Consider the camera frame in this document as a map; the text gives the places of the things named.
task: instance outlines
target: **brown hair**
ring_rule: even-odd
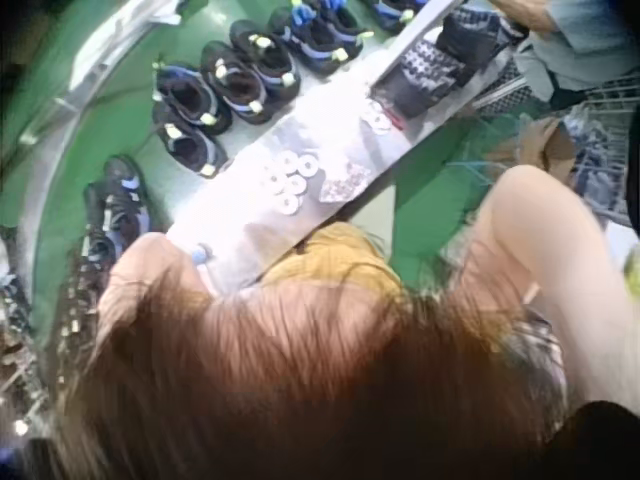
[[[545,374],[492,350],[446,298],[380,302],[336,361],[335,309],[307,306],[312,328],[283,348],[246,305],[167,278],[60,412],[65,477],[513,478],[559,419]]]

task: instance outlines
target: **bare arm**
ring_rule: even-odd
[[[558,30],[547,12],[547,0],[489,0],[496,8],[521,25],[536,33]]]
[[[515,167],[488,195],[474,236],[470,272],[501,269],[519,295],[535,281],[555,307],[550,320],[585,399],[640,413],[640,319],[582,201],[541,170]]]

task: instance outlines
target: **worker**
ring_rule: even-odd
[[[403,289],[343,223],[224,297],[163,235],[141,237],[53,428],[63,478],[549,478],[637,462],[640,322],[592,214],[519,166],[473,232],[455,289],[435,295]],[[510,347],[535,285],[566,396]],[[575,438],[601,430],[604,460]]]

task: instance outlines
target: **woman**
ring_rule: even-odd
[[[405,292],[346,224],[256,288],[212,298],[187,255],[146,235],[112,271],[96,351],[60,412],[60,473],[514,478],[558,468],[549,441],[580,405],[611,402],[598,404],[606,422],[635,421],[638,321],[581,201],[513,168],[474,238],[458,287],[437,298]],[[548,371],[510,346],[534,282],[553,307],[568,410]]]

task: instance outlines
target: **green floor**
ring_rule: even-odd
[[[66,32],[74,25],[78,29],[82,26],[86,37],[91,30],[87,24],[95,27],[97,16],[104,17],[108,10],[103,7],[96,10],[95,5],[103,3],[109,2],[77,1],[64,16],[60,28]],[[45,207],[36,257],[32,318],[41,339],[47,337],[58,288],[67,275],[67,253],[83,233],[82,191],[100,175],[108,155],[126,153],[136,159],[151,200],[165,222],[167,216],[162,212],[167,211],[167,206],[183,201],[201,185],[202,180],[178,166],[151,133],[151,63],[159,53],[169,60],[198,63],[202,46],[209,40],[226,39],[234,20],[251,18],[264,23],[275,6],[287,3],[287,0],[191,0],[180,27],[157,27],[117,68],[85,115],[62,160]],[[352,0],[350,4],[361,20],[372,24],[359,2]],[[83,38],[77,31],[76,36]],[[64,65],[60,62],[52,65],[49,53],[43,52],[21,97],[30,98],[47,68],[60,67],[56,75],[61,78],[65,72],[68,75],[69,61],[64,52],[71,56],[79,48],[82,41],[75,40],[64,44],[66,47],[52,43],[57,45],[57,55],[66,59]],[[23,99],[18,102],[19,108],[14,108],[28,119],[33,114],[29,109],[40,101],[35,97],[31,103]],[[484,192],[464,169],[443,166],[448,159],[461,155],[461,145],[470,129],[469,121],[451,122],[412,151],[395,172],[398,197],[392,265],[411,287],[421,287],[433,278],[433,259],[438,250]],[[29,166],[22,165],[5,179],[0,196],[0,221],[4,224],[15,225],[18,221],[28,172]]]

